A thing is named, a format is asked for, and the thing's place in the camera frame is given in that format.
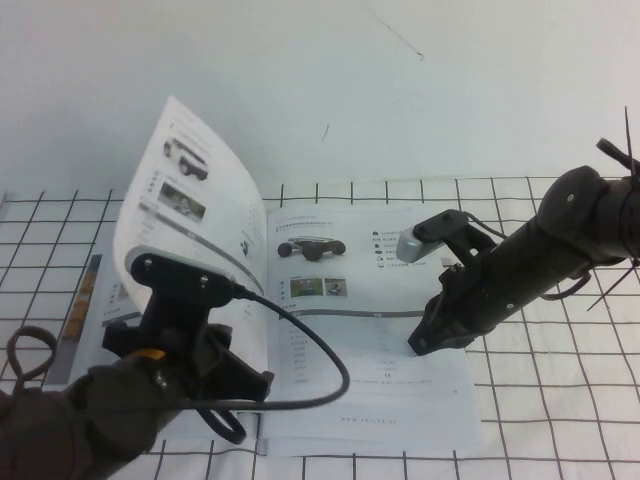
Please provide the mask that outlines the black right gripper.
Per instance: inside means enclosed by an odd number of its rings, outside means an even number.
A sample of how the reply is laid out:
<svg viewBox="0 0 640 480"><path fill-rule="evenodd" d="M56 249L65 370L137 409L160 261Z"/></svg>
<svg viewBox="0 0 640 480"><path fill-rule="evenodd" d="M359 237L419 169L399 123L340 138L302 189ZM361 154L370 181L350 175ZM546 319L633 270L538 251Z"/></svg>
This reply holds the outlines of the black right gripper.
<svg viewBox="0 0 640 480"><path fill-rule="evenodd" d="M464 348L526 305L523 247L450 250L456 263L441 274L442 292L426 304L407 340L415 354Z"/></svg>

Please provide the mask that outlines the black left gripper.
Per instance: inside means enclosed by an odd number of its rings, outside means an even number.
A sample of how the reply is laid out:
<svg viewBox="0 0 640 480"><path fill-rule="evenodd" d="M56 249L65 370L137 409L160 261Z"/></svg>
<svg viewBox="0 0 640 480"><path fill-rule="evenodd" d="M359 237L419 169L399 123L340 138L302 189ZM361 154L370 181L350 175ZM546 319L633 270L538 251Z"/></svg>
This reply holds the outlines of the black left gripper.
<svg viewBox="0 0 640 480"><path fill-rule="evenodd" d="M185 332L177 329L149 333L141 326L118 321L107 326L102 347L119 358L146 353L164 362L175 370L177 379L191 395L264 401L274 374L258 372L232 353L232 332L228 325L209 324L190 341Z"/></svg>

